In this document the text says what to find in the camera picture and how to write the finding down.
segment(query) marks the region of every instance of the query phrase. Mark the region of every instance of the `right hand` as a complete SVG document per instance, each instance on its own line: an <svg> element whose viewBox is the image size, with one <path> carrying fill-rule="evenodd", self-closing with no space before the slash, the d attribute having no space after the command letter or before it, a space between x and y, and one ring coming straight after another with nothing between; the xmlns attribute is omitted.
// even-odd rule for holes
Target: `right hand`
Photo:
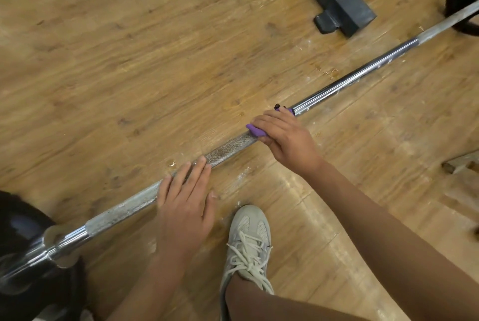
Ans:
<svg viewBox="0 0 479 321"><path fill-rule="evenodd" d="M323 161L318 147L309 131L288 109L268 110L253 118L251 124L268 134L258 140L271 149L274 158L283 166L301 177L318 171Z"/></svg>

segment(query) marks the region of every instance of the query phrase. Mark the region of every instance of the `purple grip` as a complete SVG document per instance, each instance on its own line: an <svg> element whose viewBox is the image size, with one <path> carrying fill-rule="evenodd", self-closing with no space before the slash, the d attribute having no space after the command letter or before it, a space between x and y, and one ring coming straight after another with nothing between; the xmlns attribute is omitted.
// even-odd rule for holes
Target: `purple grip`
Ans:
<svg viewBox="0 0 479 321"><path fill-rule="evenodd" d="M288 110L291 112L291 114L295 115L295 113L293 112L293 109L288 109ZM267 137L268 136L267 133L264 130L261 130L260 128L256 128L253 124L246 124L246 128L248 128L249 131L251 133L253 133L253 135L256 136L256 137Z"/></svg>

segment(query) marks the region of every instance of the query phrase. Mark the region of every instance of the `left hand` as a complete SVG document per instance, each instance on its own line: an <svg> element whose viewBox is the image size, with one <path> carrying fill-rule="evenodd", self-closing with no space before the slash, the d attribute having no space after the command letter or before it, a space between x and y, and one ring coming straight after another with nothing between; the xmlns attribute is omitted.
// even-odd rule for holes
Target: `left hand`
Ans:
<svg viewBox="0 0 479 321"><path fill-rule="evenodd" d="M201 156L184 182L191 167L186 162L174 179L166 176L158 190L157 249L160 257L185 269L210 233L215 220L216 195L205 200L211 166Z"/></svg>

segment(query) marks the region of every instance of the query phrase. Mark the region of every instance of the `forearm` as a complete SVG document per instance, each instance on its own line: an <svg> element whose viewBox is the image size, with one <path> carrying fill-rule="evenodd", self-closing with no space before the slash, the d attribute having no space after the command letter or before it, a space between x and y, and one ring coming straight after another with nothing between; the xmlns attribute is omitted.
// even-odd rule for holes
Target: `forearm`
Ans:
<svg viewBox="0 0 479 321"><path fill-rule="evenodd" d="M155 256L108 321L157 321L183 278L177 264Z"/></svg>
<svg viewBox="0 0 479 321"><path fill-rule="evenodd" d="M329 163L305 176L374 275L412 319L479 319L479 286Z"/></svg>

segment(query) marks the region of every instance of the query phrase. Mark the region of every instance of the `white sneaker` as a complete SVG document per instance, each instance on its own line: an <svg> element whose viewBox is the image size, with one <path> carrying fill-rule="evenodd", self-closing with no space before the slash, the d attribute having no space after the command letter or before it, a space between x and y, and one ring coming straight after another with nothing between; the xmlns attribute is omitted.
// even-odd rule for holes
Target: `white sneaker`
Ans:
<svg viewBox="0 0 479 321"><path fill-rule="evenodd" d="M220 321L229 321L226 305L226 287L235 272L260 289L274 294L271 283L266 278L266 267L271 246L271 231L263 211L254 205L245 205L233 218L228 238L226 265L220 287Z"/></svg>

